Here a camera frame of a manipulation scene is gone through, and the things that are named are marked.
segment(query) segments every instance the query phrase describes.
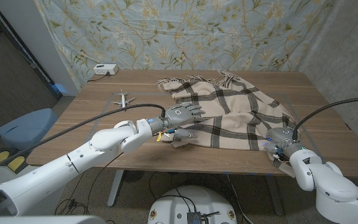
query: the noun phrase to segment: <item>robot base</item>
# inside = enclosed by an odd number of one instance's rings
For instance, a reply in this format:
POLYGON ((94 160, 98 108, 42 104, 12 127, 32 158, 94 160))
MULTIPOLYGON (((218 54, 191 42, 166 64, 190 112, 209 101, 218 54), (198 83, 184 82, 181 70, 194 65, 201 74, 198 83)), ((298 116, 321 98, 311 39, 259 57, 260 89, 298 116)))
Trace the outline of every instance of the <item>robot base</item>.
MULTIPOLYGON (((206 187, 188 185, 177 188, 180 195, 190 198, 201 215, 219 212, 208 217, 210 224, 237 224, 236 214, 233 206, 221 195, 206 187)), ((165 195, 178 195, 175 189, 165 193, 165 195)), ((191 201, 185 199, 194 212, 194 206, 191 201)), ((149 213, 148 224, 187 224, 188 207, 180 197, 162 197, 157 199, 152 205, 149 213)))

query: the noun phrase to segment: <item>white box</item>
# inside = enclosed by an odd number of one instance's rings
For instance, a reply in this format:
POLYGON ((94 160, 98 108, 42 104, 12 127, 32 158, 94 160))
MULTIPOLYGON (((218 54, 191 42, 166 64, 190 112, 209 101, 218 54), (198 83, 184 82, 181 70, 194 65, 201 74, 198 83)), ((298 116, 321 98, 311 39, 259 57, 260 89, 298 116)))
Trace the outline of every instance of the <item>white box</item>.
POLYGON ((118 71, 118 66, 116 64, 97 64, 93 67, 95 74, 97 75, 115 75, 118 71))

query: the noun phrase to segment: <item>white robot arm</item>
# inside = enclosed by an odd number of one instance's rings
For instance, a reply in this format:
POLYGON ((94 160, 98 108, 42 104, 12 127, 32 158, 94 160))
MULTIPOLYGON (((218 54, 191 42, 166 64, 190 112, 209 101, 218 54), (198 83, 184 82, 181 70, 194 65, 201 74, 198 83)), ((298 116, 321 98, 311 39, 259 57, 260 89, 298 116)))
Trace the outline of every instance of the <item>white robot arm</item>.
POLYGON ((322 216, 336 223, 358 223, 358 187, 342 175, 332 162, 322 163, 313 151, 292 138, 290 128, 273 128, 267 133, 266 150, 282 153, 290 164, 301 189, 316 189, 316 208, 322 216))
POLYGON ((20 216, 52 192, 67 184, 85 170, 110 161, 118 147, 132 152, 153 134, 193 121, 201 121, 200 106, 189 103, 175 105, 166 110, 166 116, 121 121, 112 129, 100 130, 91 140, 32 172, 0 184, 0 216, 20 216))

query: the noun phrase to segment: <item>floral backdrop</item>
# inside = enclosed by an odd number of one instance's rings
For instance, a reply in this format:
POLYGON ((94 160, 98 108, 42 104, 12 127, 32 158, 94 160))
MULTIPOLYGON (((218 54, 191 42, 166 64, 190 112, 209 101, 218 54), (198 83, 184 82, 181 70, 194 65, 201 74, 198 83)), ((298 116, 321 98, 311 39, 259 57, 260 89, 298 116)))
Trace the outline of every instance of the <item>floral backdrop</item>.
POLYGON ((34 0, 78 89, 120 69, 292 71, 334 0, 34 0))

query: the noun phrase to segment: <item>plaid blanket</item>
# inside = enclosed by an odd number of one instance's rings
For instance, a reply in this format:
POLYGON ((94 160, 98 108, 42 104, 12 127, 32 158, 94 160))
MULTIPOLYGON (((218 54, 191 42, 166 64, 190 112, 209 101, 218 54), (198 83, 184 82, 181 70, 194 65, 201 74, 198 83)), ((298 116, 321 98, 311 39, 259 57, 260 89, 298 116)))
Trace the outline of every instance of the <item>plaid blanket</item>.
MULTIPOLYGON (((264 151, 266 133, 270 128, 287 126, 295 122, 289 112, 251 83, 227 71, 219 71, 223 79, 207 80, 190 76, 189 80, 165 78, 158 81, 158 88, 169 91, 177 103, 191 102, 202 106, 206 113, 203 122, 182 128, 197 135, 195 139, 168 138, 175 146, 187 143, 199 146, 264 151)), ((272 164, 290 176, 295 176, 287 158, 269 154, 272 164)))

